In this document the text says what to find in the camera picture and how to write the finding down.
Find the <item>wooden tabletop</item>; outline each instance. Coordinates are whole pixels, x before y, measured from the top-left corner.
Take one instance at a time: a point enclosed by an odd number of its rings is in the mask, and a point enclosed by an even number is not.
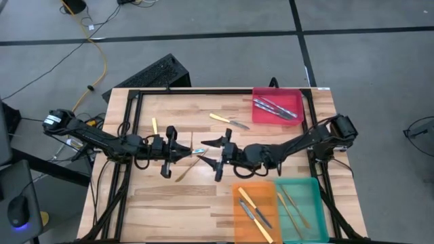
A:
[[[330,90],[314,88],[312,93],[318,120],[336,114]],[[117,128],[123,121],[127,94],[128,89],[113,89],[103,128],[105,132],[116,135]],[[174,125],[178,131],[178,143],[190,146],[193,133],[193,148],[206,148],[200,141],[215,140],[223,136],[227,127],[233,130],[231,141],[236,142],[240,148],[252,143],[280,144],[302,133],[301,126],[253,124],[251,122],[251,97],[251,95],[145,95],[138,134],[142,137],[152,134],[151,119],[153,117],[157,119],[159,133],[164,138],[166,127]],[[135,107],[133,103],[131,123]],[[306,100],[304,100],[304,107],[310,125]],[[246,131],[211,119],[208,116],[209,113],[242,122],[250,127],[250,130]],[[221,149],[210,148],[206,156],[217,159],[220,153]],[[335,157],[349,163],[344,152],[336,152]],[[175,179],[184,173],[194,160],[195,157],[187,157],[172,165],[171,179],[165,179],[160,175],[161,161],[152,161],[151,166],[143,171],[136,167],[132,168],[121,241],[234,241],[231,185],[242,179],[233,174],[231,166],[225,165],[222,181],[215,182],[215,172],[200,161],[182,181],[175,182]],[[92,173],[94,189],[105,161],[104,155],[96,157]],[[113,168],[114,164],[110,163],[101,178],[98,216],[106,207]],[[356,232],[366,236],[366,228],[351,172],[337,163],[330,162],[329,173],[337,208]],[[282,165],[282,176],[287,178],[310,177],[305,150],[286,159]],[[277,172],[272,170],[265,178],[254,176],[248,180],[273,180],[276,177]],[[329,234],[332,237],[330,213],[327,207],[324,209]],[[117,217],[116,213],[117,210],[111,221],[110,237],[114,235],[113,220]],[[78,238],[86,235],[92,227],[93,214],[94,207],[89,188]]]

